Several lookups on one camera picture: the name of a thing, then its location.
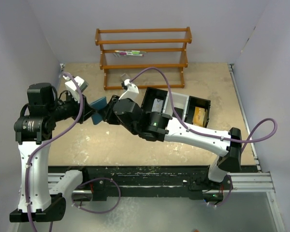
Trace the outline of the blue card holder wallet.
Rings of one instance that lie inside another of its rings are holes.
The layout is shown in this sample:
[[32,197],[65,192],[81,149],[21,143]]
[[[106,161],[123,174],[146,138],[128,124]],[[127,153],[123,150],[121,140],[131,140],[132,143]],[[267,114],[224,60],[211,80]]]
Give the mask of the blue card holder wallet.
[[107,106],[106,97],[99,98],[94,102],[89,104],[91,108],[94,109],[94,112],[91,115],[91,120],[94,125],[98,125],[103,121],[103,109]]

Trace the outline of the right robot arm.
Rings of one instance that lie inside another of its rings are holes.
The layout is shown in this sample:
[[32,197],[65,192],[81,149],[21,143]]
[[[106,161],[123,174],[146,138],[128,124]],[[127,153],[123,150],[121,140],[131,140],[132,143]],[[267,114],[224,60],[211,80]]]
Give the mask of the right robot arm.
[[241,170],[241,131],[238,128],[212,130],[194,126],[161,112],[143,110],[136,102],[114,95],[101,110],[102,118],[111,125],[121,125],[131,134],[150,142],[174,142],[199,147],[216,154],[208,169],[205,183],[217,189],[227,173]]

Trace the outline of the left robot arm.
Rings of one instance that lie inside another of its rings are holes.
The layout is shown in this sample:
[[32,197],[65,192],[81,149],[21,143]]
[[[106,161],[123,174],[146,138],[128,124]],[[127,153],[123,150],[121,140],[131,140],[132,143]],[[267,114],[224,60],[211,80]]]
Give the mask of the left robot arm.
[[10,213],[10,222],[52,222],[63,218],[66,210],[64,190],[48,188],[48,157],[56,123],[68,118],[83,123],[91,112],[84,95],[88,84],[77,80],[65,83],[66,100],[60,100],[50,83],[30,85],[28,103],[14,124],[15,140],[21,157],[21,196]]

